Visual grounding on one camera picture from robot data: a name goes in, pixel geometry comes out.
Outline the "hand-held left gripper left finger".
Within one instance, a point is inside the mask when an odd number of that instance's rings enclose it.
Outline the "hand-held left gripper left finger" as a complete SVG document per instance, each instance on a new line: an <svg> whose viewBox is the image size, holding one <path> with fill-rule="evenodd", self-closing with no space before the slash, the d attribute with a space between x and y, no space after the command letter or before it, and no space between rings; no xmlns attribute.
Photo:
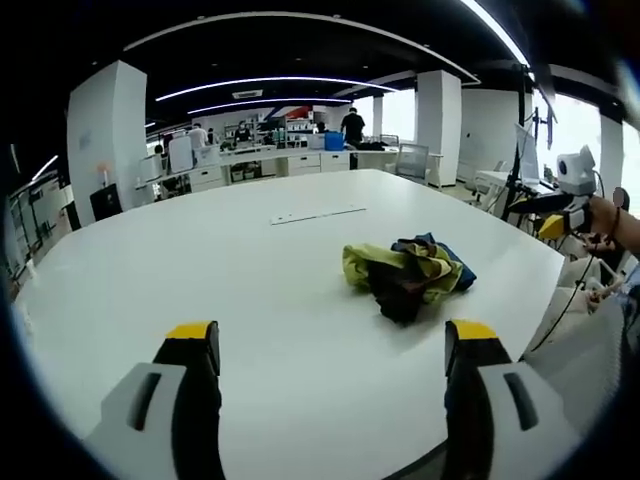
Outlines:
<svg viewBox="0 0 640 480"><path fill-rule="evenodd" d="M182 324L101 403L85 444L117 479L222 479L219 326Z"/></svg>

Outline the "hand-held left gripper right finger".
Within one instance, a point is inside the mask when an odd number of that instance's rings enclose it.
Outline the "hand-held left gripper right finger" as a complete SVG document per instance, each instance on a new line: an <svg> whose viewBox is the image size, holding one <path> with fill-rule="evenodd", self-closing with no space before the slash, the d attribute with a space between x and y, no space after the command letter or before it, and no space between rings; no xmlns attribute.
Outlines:
<svg viewBox="0 0 640 480"><path fill-rule="evenodd" d="M561 397L487 325L445 324L446 479L548 479L579 444Z"/></svg>

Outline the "person's right hand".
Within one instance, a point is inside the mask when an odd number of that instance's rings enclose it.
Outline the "person's right hand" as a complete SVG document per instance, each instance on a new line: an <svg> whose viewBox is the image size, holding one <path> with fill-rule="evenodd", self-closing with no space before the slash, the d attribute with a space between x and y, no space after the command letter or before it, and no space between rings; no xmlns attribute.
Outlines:
<svg viewBox="0 0 640 480"><path fill-rule="evenodd" d="M591 231L624 244L624 220L627 213L612 201L593 196L587 203Z"/></svg>

